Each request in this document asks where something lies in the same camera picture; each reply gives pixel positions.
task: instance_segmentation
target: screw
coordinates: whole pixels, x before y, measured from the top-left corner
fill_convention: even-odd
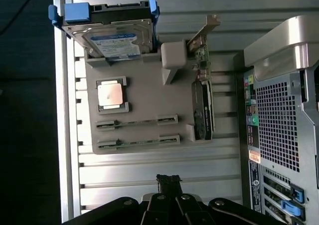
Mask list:
[[[215,204],[218,205],[218,206],[225,205],[225,203],[223,201],[216,201]]]
[[[159,196],[158,196],[158,199],[159,199],[159,200],[163,200],[163,199],[165,199],[165,196],[164,196],[164,195],[159,195]]]
[[[132,204],[132,201],[131,200],[127,200],[124,202],[124,205],[131,205]]]
[[[183,199],[183,200],[188,200],[188,199],[190,199],[190,196],[188,196],[188,195],[183,195],[183,196],[181,196],[181,199]]]

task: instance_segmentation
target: hard drive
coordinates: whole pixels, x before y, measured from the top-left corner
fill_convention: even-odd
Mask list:
[[[110,62],[138,59],[155,48],[157,18],[150,5],[150,1],[119,5],[65,4],[62,29],[91,58],[105,57]]]
[[[212,106],[210,86],[207,80],[197,80],[192,83],[192,98],[195,138],[211,140],[213,134]]]

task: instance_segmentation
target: hard drive label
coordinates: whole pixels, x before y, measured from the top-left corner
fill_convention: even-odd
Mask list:
[[[121,61],[139,58],[141,52],[134,33],[115,34],[91,37],[92,42],[108,61]]]
[[[251,209],[261,213],[259,164],[254,161],[249,161],[249,182]]]

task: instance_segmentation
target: perforated metal panel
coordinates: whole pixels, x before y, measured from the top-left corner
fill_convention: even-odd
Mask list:
[[[267,168],[264,168],[264,171],[267,173],[267,174],[270,174],[272,176],[274,176],[275,178],[277,179],[280,179],[281,181],[285,182],[286,184],[290,184],[291,181],[289,178],[275,172],[275,171],[272,171],[271,169],[267,169]]]
[[[257,105],[262,158],[299,172],[295,96],[287,83],[258,88]]]

